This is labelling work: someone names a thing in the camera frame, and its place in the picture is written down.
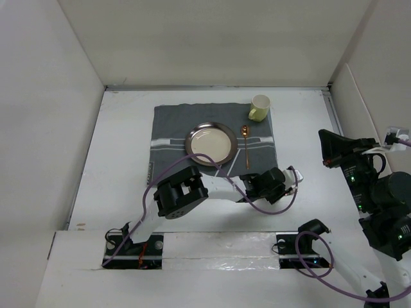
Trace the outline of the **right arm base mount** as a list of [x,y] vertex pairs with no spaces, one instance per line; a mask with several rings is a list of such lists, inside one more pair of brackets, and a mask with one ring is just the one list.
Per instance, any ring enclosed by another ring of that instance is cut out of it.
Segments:
[[[313,219],[301,225],[297,231],[278,232],[275,236],[275,243],[272,245],[271,251],[279,257],[279,266],[281,269],[304,269],[295,250],[296,238],[298,234],[303,231],[310,231],[321,235],[328,232],[329,228],[319,219]],[[329,262],[312,248],[312,244],[315,241],[316,239],[311,235],[303,235],[300,238],[298,247],[303,260],[309,268],[329,268]]]

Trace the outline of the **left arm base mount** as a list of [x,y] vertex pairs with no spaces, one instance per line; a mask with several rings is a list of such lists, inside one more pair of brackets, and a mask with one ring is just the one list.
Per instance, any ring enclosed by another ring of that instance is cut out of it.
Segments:
[[122,242],[122,235],[115,231],[107,234],[102,267],[108,270],[161,270],[164,234],[154,233],[147,242],[133,244],[128,240],[114,258],[105,264]]

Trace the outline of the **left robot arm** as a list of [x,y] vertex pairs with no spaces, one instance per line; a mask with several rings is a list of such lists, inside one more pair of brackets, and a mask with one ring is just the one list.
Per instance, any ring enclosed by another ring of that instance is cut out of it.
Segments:
[[299,176],[292,167],[281,171],[273,167],[262,174],[216,177],[187,167],[157,184],[150,202],[143,196],[143,215],[135,225],[122,228],[121,247],[129,255],[137,254],[165,220],[185,216],[203,201],[227,200],[255,204],[264,199],[274,204],[298,188]]

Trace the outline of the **copper spoon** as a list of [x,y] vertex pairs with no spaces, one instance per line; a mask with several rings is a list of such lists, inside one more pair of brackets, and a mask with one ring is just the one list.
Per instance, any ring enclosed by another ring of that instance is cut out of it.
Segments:
[[248,137],[250,135],[250,128],[248,125],[243,125],[241,127],[241,134],[244,138],[244,144],[245,144],[245,159],[246,159],[246,168],[247,170],[250,169],[250,160],[249,160],[249,151],[248,151]]

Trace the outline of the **round metal plate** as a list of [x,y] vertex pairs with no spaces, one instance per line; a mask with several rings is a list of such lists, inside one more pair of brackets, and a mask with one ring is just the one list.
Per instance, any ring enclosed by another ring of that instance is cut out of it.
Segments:
[[187,154],[204,154],[218,165],[232,160],[238,150],[238,139],[226,125],[207,122],[195,126],[184,141]]

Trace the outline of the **yellow mug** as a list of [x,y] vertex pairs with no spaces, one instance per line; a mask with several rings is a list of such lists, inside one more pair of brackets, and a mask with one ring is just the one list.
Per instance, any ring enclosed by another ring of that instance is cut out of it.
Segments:
[[255,122],[262,122],[270,111],[271,100],[268,96],[258,94],[252,98],[248,118]]

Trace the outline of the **grey cloth placemat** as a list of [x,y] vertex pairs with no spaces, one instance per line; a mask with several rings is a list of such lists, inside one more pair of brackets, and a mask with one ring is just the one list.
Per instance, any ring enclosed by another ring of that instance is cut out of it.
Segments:
[[147,182],[189,153],[211,157],[229,176],[277,167],[270,117],[255,122],[249,111],[240,103],[155,107]]

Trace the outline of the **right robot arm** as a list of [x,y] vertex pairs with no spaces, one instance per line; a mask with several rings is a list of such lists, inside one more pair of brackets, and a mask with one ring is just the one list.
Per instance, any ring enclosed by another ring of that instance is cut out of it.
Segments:
[[359,212],[359,220],[374,250],[386,281],[376,290],[366,290],[367,307],[410,307],[410,174],[398,171],[382,175],[374,157],[390,150],[404,150],[409,142],[390,132],[387,147],[373,138],[349,139],[319,130],[323,164],[339,167]]

